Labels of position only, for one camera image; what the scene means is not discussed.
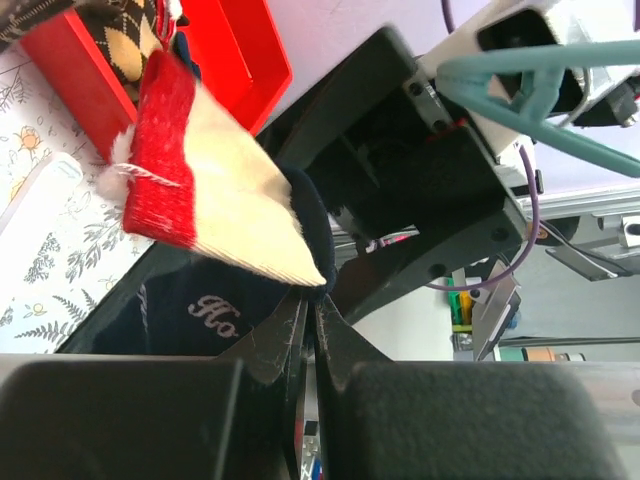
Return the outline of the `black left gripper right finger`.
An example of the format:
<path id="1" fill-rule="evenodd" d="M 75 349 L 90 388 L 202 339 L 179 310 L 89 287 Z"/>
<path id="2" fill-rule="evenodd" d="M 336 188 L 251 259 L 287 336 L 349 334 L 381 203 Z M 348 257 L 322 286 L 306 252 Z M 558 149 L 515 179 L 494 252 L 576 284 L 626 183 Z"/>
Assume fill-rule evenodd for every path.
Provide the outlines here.
<path id="1" fill-rule="evenodd" d="M 315 308 L 328 479 L 623 479 L 590 396 L 559 366 L 396 362 Z"/>

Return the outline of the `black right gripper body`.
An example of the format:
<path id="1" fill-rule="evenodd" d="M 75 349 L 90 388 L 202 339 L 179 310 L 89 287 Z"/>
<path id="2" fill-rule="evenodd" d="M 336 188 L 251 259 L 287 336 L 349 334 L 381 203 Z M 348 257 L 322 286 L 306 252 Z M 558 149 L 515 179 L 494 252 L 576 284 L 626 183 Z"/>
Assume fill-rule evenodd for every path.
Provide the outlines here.
<path id="1" fill-rule="evenodd" d="M 304 170 L 349 235 L 410 238 L 345 262 L 332 300 L 348 322 L 452 271 L 519 247 L 524 216 L 470 116 L 441 98 L 384 26 L 259 136 Z"/>

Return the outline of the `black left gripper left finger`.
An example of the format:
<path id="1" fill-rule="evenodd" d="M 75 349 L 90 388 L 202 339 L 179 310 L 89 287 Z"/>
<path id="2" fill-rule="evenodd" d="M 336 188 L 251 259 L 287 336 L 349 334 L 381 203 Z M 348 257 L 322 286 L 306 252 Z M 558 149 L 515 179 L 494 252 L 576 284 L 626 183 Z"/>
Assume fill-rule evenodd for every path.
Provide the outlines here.
<path id="1" fill-rule="evenodd" d="M 5 355 L 5 479 L 296 479 L 306 303 L 223 355 Z"/>

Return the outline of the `navy sock red cuff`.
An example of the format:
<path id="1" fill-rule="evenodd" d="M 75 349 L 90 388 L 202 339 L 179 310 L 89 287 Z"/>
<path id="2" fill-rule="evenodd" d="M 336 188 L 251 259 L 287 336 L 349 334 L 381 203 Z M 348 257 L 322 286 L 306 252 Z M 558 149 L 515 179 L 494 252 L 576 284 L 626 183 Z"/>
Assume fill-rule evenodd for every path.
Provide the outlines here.
<path id="1" fill-rule="evenodd" d="M 172 53 L 151 54 L 136 122 L 97 187 L 123 205 L 123 229 L 154 246 L 66 353 L 216 357 L 288 294 L 313 301 L 335 284 L 312 180 L 276 165 Z"/>

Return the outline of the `dark navy sock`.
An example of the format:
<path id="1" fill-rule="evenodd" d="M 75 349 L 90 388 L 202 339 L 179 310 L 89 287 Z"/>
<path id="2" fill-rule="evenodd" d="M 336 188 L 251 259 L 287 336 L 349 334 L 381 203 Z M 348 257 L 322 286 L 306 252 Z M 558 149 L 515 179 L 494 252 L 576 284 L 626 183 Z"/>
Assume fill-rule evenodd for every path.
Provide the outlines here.
<path id="1" fill-rule="evenodd" d="M 198 80 L 202 79 L 200 66 L 192 59 L 188 40 L 183 32 L 175 34 L 172 51 Z"/>

